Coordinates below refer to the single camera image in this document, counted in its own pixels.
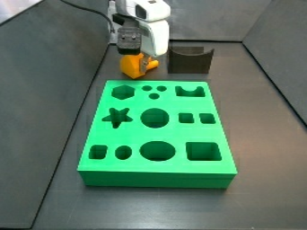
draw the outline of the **hexagonal hole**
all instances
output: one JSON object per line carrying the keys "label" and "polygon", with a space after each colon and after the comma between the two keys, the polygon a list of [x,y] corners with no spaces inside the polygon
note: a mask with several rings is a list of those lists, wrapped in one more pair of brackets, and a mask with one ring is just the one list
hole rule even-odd
{"label": "hexagonal hole", "polygon": [[117,98],[118,100],[125,100],[134,96],[134,88],[128,85],[121,85],[112,89],[112,97]]}

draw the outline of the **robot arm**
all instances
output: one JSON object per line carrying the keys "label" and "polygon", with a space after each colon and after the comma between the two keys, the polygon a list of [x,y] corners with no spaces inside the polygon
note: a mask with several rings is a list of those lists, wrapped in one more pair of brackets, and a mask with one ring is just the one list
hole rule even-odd
{"label": "robot arm", "polygon": [[[150,57],[165,54],[168,50],[169,25],[165,18],[170,15],[170,8],[162,0],[116,0],[114,12],[112,20],[122,25],[117,33],[118,52],[126,56],[138,56],[138,59],[122,57],[121,70],[132,78],[137,78],[148,68],[158,65],[157,61],[149,65]],[[138,61],[138,71],[134,71],[133,76],[122,69],[126,68],[122,62],[132,60]]]}

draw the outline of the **cable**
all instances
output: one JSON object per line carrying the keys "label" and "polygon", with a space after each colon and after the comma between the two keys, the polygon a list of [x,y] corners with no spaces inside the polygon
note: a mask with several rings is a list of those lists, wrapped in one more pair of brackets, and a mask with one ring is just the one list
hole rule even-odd
{"label": "cable", "polygon": [[69,4],[70,6],[73,6],[74,8],[77,8],[77,9],[80,9],[80,10],[93,12],[93,13],[98,14],[100,16],[102,16],[104,19],[108,21],[108,23],[109,23],[109,25],[110,25],[110,33],[114,33],[114,28],[113,28],[113,26],[112,26],[112,21],[110,21],[110,19],[108,18],[108,16],[106,16],[104,13],[101,13],[100,11],[88,9],[88,8],[85,8],[85,7],[80,6],[80,5],[72,4],[72,3],[66,2],[65,0],[60,0],[60,1],[61,1],[62,3],[65,3],[65,4]]}

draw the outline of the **rectangular hole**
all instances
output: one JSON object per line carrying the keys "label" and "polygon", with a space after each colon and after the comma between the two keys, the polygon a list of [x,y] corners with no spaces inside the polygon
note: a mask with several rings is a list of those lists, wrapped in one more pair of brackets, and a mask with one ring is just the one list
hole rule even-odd
{"label": "rectangular hole", "polygon": [[88,158],[92,160],[101,160],[106,155],[108,147],[106,146],[92,146],[89,149]]}
{"label": "rectangular hole", "polygon": [[214,124],[216,123],[214,116],[210,113],[200,113],[198,118],[200,118],[200,122],[202,124]]}
{"label": "rectangular hole", "polygon": [[192,124],[194,123],[194,118],[192,113],[178,113],[178,122]]}
{"label": "rectangular hole", "polygon": [[209,142],[186,142],[186,158],[189,161],[220,161],[218,146]]}

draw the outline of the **green shape sorter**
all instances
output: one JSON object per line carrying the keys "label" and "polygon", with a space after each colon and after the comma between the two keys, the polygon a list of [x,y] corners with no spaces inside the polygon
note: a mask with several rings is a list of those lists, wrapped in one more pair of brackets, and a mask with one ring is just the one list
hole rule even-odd
{"label": "green shape sorter", "polygon": [[108,81],[77,171],[90,186],[226,188],[237,172],[206,83]]}

